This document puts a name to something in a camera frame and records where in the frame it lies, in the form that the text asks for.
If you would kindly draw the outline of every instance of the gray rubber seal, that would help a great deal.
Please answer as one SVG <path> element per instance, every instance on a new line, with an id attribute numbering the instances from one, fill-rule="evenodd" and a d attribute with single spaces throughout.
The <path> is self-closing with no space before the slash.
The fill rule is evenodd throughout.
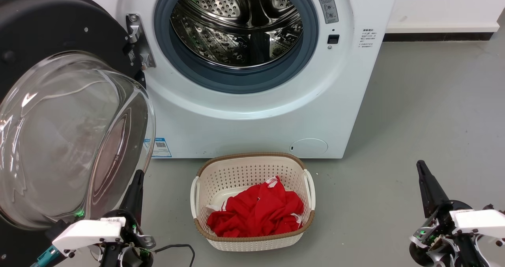
<path id="1" fill-rule="evenodd" d="M 178 0 L 158 0 L 155 8 L 155 35 L 163 54 L 186 78 L 212 89 L 233 94 L 266 91 L 282 85 L 305 67 L 316 49 L 319 22 L 311 0 L 291 0 L 300 13 L 303 33 L 296 45 L 281 59 L 254 69 L 227 69 L 212 65 L 192 53 L 179 39 L 170 23 Z"/>

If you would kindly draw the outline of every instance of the red garment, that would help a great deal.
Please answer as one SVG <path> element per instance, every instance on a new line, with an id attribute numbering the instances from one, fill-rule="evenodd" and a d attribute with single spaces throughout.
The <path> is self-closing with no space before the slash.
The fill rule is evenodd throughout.
<path id="1" fill-rule="evenodd" d="M 277 184 L 249 187 L 229 197 L 226 211 L 212 212 L 207 224 L 220 237 L 259 237 L 289 233 L 301 228 L 292 214 L 303 213 L 303 202 L 295 192 L 287 191 L 279 177 Z"/>

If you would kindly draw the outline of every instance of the basket rim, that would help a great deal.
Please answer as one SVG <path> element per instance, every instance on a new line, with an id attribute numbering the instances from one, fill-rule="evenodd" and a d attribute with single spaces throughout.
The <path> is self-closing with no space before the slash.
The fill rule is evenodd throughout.
<path id="1" fill-rule="evenodd" d="M 263 153 L 243 153 L 243 154 L 225 155 L 225 156 L 216 157 L 214 159 L 210 159 L 198 170 L 198 173 L 196 175 L 197 175 L 197 177 L 200 177 L 202 175 L 202 172 L 209 165 L 211 165 L 212 163 L 218 162 L 218 161 L 226 161 L 229 159 L 241 159 L 241 158 L 245 158 L 245 157 L 262 157 L 262 156 L 286 157 L 286 158 L 292 159 L 293 161 L 298 163 L 298 165 L 300 165 L 300 167 L 303 170 L 306 170 L 306 167 L 303 164 L 303 162 L 301 161 L 301 159 L 298 159 L 294 155 L 286 154 L 286 153 L 263 152 Z M 254 241 L 276 240 L 276 239 L 297 236 L 297 235 L 305 232 L 310 227 L 310 225 L 312 224 L 312 221 L 314 220 L 315 214 L 316 214 L 316 212 L 314 210 L 310 211 L 310 215 L 309 215 L 309 219 L 307 220 L 307 223 L 301 229 L 299 229 L 297 231 L 293 231 L 293 232 L 289 232 L 289 233 L 281 233 L 279 235 L 262 236 L 262 237 L 238 237 L 238 238 L 217 237 L 217 236 L 213 236 L 210 233 L 206 232 L 202 228 L 202 226 L 200 225 L 198 218 L 195 218 L 193 220 L 195 221 L 196 229 L 207 240 L 218 241 L 218 242 L 254 242 Z"/>

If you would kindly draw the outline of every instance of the beige plastic basket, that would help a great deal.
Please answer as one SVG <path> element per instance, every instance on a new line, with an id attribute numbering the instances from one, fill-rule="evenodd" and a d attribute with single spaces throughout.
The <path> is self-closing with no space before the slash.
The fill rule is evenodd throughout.
<path id="1" fill-rule="evenodd" d="M 221 206 L 231 196 L 279 176 L 286 190 L 294 191 L 303 201 L 303 227 L 281 235 L 224 238 L 207 226 L 211 213 L 207 205 Z M 200 168 L 191 185 L 191 213 L 198 231 L 209 243 L 222 251 L 260 251 L 295 244 L 314 219 L 316 191 L 312 176 L 297 157 L 283 153 L 252 153 L 211 159 Z"/>

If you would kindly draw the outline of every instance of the screw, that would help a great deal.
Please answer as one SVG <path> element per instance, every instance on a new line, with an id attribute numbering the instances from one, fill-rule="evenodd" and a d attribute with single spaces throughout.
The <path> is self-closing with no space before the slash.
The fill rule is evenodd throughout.
<path id="1" fill-rule="evenodd" d="M 0 58 L 7 64 L 14 64 L 14 62 L 16 62 L 16 53 L 14 53 L 12 50 L 7 50 L 2 53 L 2 56 Z"/>

